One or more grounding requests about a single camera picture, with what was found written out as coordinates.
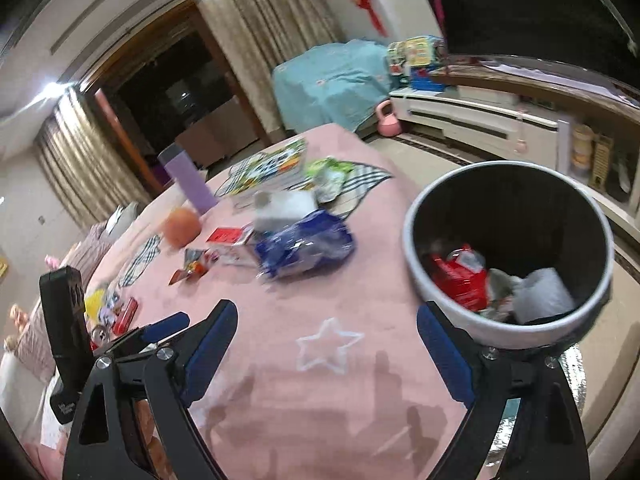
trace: blue plastic package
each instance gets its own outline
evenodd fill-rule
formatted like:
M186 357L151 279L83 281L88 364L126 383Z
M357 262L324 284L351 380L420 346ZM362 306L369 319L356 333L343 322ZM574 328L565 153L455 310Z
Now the blue plastic package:
M344 222L319 209L259 242L255 252L262 272L277 278L341 262L354 249L353 235Z

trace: pink kettlebell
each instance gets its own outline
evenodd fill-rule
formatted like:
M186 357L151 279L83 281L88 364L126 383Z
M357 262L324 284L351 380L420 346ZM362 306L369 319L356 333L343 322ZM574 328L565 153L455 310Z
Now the pink kettlebell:
M392 107L391 113L389 115L385 115L382 111L383 108L387 105ZM393 104L391 101L382 101L378 106L376 106L376 115L378 116L378 132L380 133L380 135L385 137L393 137L397 134L402 133L402 126L400 125L400 121L394 114Z

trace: curtain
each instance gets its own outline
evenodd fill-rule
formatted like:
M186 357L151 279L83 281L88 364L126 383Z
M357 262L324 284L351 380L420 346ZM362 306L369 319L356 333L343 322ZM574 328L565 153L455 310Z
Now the curtain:
M342 40L319 0L196 0L260 122L282 127L271 72L313 46Z
M49 184L81 228L106 220L119 205L150 201L73 90L42 125L35 149Z

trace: white star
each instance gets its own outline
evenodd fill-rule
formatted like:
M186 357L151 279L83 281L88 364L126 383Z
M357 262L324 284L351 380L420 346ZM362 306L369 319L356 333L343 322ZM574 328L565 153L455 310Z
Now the white star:
M325 319L320 325L320 330L315 335L308 335L296 339L296 343L300 347L296 368L300 372L305 372L310 368L318 365L324 365L336 374L345 374L347 371L347 348L355 345L364 337L360 332L345 332L340 329L340 323L335 317ZM329 355L322 357L310 356L310 346L314 341L324 339L327 341L331 338L340 338L340 342L345 342L340 346L331 348Z

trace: purple bottle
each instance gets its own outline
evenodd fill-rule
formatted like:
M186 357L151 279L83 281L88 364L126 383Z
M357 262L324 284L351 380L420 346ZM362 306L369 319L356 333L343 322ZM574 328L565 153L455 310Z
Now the purple bottle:
M184 195L200 215L204 215L218 203L218 199L207 187L187 152L178 144L173 143L162 150L162 153L158 155L158 160L174 182L178 183Z

